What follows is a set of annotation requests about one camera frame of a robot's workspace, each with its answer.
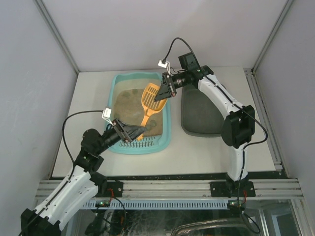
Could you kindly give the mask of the orange plastic litter scoop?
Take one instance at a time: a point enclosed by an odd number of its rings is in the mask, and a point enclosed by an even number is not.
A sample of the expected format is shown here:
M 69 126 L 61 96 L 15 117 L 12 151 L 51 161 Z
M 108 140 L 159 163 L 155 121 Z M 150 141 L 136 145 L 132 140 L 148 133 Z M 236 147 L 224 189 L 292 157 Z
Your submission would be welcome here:
M 144 114 L 140 125 L 146 127 L 148 121 L 149 124 L 151 120 L 155 120 L 157 122 L 157 127 L 153 128 L 153 132 L 150 131 L 150 136 L 162 134 L 163 118 L 162 115 L 157 116 L 157 114 L 162 112 L 167 103 L 167 99 L 159 102 L 154 101 L 154 97 L 156 96 L 159 88 L 160 87 L 154 83 L 148 83 L 141 96 L 141 105 Z

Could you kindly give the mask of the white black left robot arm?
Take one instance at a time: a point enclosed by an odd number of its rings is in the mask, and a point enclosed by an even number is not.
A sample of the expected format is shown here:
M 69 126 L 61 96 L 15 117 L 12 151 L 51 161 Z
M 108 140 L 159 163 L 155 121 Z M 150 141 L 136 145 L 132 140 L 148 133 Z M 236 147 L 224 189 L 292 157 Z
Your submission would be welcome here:
M 33 210 L 21 214 L 22 236 L 59 236 L 81 207 L 98 193 L 107 191 L 107 179 L 98 173 L 101 154 L 119 141 L 131 143 L 146 132 L 144 126 L 129 125 L 119 119 L 109 130 L 84 132 L 81 149 L 61 183 Z

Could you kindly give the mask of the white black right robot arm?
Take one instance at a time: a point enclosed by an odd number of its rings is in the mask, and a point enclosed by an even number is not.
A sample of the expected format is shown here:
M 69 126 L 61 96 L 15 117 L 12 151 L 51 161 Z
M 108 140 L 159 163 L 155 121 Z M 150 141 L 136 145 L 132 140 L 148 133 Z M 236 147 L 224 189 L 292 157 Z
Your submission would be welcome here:
M 221 138 L 230 147 L 227 175 L 234 182 L 244 179 L 247 176 L 245 146 L 255 133 L 253 106 L 244 106 L 234 99 L 219 82 L 213 70 L 207 65 L 200 66 L 193 53 L 180 56 L 179 61 L 183 71 L 175 75 L 170 73 L 170 62 L 165 59 L 158 62 L 158 66 L 165 68 L 166 72 L 162 74 L 162 82 L 154 101 L 175 97 L 176 90 L 187 85 L 194 85 L 206 95 L 224 119 Z

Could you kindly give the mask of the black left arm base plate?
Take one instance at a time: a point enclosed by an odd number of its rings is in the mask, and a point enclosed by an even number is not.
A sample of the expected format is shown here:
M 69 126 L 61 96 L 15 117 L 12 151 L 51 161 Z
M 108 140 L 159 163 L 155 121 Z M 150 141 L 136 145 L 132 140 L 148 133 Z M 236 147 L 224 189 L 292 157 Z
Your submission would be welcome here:
M 96 197 L 121 197 L 123 189 L 124 183 L 121 181 L 105 181 L 98 187 Z

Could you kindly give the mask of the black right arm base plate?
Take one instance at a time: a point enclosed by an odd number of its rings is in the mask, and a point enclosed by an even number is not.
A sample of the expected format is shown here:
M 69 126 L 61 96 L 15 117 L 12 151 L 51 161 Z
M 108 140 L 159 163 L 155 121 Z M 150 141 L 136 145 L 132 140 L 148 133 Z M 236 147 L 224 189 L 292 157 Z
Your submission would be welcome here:
M 253 182 L 248 181 L 246 183 L 241 183 L 239 186 L 238 182 L 228 182 L 228 181 L 211 181 L 210 190 L 212 197 L 255 197 L 256 192 Z

